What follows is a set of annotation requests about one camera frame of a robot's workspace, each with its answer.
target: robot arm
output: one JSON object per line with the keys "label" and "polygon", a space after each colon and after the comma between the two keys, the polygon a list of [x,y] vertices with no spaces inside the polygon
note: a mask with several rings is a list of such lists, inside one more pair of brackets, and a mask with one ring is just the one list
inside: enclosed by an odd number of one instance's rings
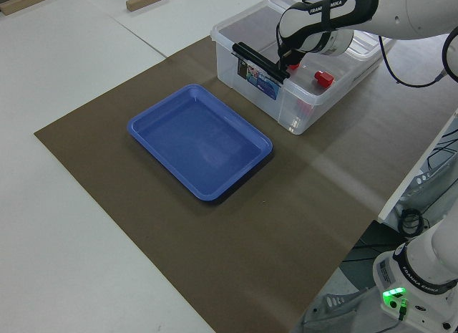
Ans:
{"label": "robot arm", "polygon": [[[303,0],[288,8],[278,23],[280,67],[298,64],[308,52],[345,52],[353,30],[392,39],[450,33],[458,26],[457,7],[458,0]],[[447,47],[445,52],[445,68],[458,81],[457,51]]]}

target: table surface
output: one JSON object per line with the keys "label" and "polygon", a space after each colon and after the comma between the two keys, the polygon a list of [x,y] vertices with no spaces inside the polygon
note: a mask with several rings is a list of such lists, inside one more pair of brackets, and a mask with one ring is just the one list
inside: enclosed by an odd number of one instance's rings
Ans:
{"label": "table surface", "polygon": [[258,1],[130,14],[125,0],[48,0],[0,15],[2,331],[212,332],[33,132]]}

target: plastic bin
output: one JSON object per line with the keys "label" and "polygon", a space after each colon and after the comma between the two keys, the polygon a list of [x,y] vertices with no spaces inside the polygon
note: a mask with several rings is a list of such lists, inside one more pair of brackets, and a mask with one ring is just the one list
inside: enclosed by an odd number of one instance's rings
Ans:
{"label": "plastic bin", "polygon": [[[233,54],[233,44],[244,42],[270,61],[277,62],[276,25],[281,14],[299,1],[264,0],[217,24],[210,34],[217,42],[218,78],[296,135],[310,127],[381,61],[378,37],[355,31],[351,46],[342,55],[307,54],[298,69],[289,71],[291,77],[283,84],[276,83],[276,86],[268,80],[268,90],[266,86],[260,90],[250,83],[249,74],[240,71],[240,60]],[[387,49],[394,43],[390,39],[384,42]],[[263,73],[261,68],[247,63],[254,72]],[[333,84],[327,88],[320,86],[314,77],[317,71],[332,74]]]}

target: blue plastic tray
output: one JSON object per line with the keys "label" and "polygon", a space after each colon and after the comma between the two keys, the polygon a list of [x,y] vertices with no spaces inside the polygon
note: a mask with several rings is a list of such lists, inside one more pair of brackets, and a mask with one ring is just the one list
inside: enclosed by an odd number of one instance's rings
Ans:
{"label": "blue plastic tray", "polygon": [[203,201],[218,198],[272,151],[263,133],[199,85],[161,100],[127,129]]}

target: brown paper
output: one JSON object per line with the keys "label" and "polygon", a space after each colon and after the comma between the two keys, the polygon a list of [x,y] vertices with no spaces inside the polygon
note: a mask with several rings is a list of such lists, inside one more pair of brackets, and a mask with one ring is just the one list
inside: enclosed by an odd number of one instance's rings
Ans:
{"label": "brown paper", "polygon": [[[195,198],[126,130],[190,83],[274,145],[219,205]],[[456,109],[456,88],[435,86],[401,88],[380,67],[295,136],[217,79],[206,38],[36,136],[216,332],[288,332]]]}

